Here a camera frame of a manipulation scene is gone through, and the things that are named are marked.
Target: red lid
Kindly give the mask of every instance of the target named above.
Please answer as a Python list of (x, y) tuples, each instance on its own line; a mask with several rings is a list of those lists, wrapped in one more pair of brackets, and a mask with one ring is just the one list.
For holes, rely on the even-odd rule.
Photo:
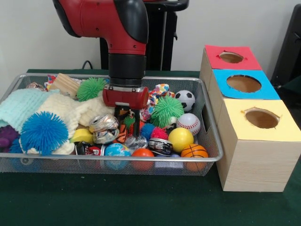
[(212, 69), (262, 70), (249, 47), (205, 45)]

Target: red spiky ball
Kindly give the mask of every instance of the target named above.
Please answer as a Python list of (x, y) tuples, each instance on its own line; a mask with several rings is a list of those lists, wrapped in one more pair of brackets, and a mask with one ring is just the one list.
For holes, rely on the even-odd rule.
[(160, 138), (160, 139), (164, 139), (167, 140), (168, 139), (168, 134), (166, 133), (165, 129), (161, 129), (160, 127), (156, 127), (152, 134), (151, 134), (151, 138)]

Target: yellow ball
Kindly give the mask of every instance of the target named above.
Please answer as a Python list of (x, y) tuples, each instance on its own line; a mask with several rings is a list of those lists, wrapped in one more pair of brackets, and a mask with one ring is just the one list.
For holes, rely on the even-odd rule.
[(188, 129), (176, 128), (171, 131), (168, 140), (173, 144), (174, 151), (181, 153), (184, 147), (193, 144), (193, 135)]

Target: white wall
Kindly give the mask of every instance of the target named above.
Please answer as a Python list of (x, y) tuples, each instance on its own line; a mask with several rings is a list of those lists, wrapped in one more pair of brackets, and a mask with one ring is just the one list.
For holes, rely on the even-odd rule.
[[(190, 0), (178, 13), (172, 70), (199, 70), (205, 44), (251, 46), (272, 75), (298, 0)], [(51, 0), (0, 1), (0, 96), (29, 68), (74, 69), (88, 59), (100, 68), (96, 39), (67, 34)]]

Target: purple toy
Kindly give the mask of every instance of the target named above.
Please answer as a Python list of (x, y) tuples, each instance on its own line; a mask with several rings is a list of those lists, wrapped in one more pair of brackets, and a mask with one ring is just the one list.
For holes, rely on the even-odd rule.
[(0, 148), (3, 148), (3, 152), (8, 153), (9, 148), (12, 145), (14, 139), (19, 136), (19, 133), (11, 126), (0, 128)]

